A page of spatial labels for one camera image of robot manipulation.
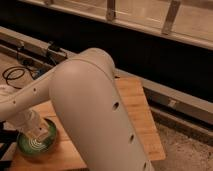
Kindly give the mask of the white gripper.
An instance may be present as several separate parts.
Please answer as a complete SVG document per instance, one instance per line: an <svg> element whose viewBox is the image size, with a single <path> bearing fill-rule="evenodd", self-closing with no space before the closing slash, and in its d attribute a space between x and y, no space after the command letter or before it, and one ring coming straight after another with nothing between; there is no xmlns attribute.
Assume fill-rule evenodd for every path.
<svg viewBox="0 0 213 171"><path fill-rule="evenodd" d="M27 134L27 137L32 140L38 140L36 134L41 134L42 136L50 134L49 125L43 125L42 117L34 110L19 112L14 118L13 125L18 131Z"/></svg>

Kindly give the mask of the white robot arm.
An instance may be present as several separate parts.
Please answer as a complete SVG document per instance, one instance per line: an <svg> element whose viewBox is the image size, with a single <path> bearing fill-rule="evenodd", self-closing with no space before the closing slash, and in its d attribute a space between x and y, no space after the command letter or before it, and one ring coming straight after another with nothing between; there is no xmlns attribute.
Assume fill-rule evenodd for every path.
<svg viewBox="0 0 213 171"><path fill-rule="evenodd" d="M19 126L50 101L90 171L154 171L115 84L111 56L89 48L21 90L0 95L0 121Z"/></svg>

